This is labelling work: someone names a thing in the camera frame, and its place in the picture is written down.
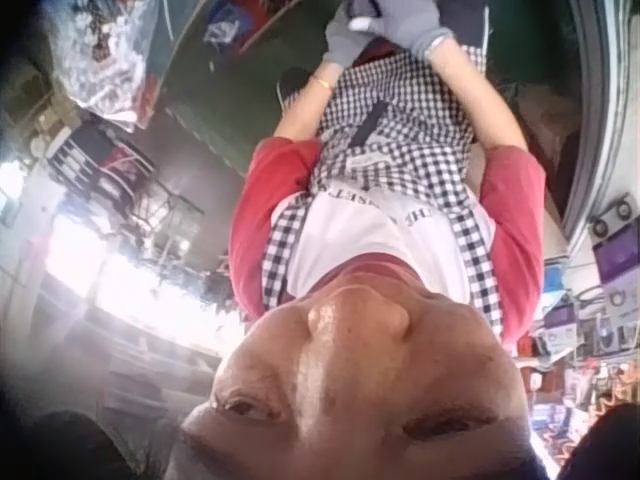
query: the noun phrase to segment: merchandise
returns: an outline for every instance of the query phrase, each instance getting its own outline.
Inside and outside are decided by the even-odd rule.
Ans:
[[[158,0],[45,3],[57,79],[80,107],[133,128]]]

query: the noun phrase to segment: hand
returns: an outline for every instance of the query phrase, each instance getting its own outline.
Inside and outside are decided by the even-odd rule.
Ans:
[[[382,16],[358,17],[349,28],[385,37],[425,59],[431,49],[453,33],[440,25],[440,12],[435,0],[377,0]]]
[[[353,65],[375,36],[349,29],[345,1],[340,4],[336,16],[327,25],[326,37],[329,48],[324,55],[324,61],[348,68]]]

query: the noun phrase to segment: red long-sleeve shirt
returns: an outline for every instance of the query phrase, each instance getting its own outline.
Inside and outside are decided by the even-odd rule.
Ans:
[[[264,140],[256,149],[231,229],[229,264],[238,301],[252,320],[264,314],[262,260],[271,215],[288,196],[307,189],[320,142]],[[504,316],[502,339],[514,344],[529,329],[543,288],[542,223],[545,174],[515,147],[487,155],[480,203],[496,223],[490,257]]]

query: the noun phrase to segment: bracelet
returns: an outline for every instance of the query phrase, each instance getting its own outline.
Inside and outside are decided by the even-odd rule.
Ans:
[[[329,90],[331,93],[333,93],[334,90],[335,90],[335,88],[333,86],[331,86],[331,84],[329,82],[327,82],[326,80],[323,80],[321,78],[318,78],[315,75],[311,75],[311,80],[315,81],[319,85],[322,85],[324,88]]]

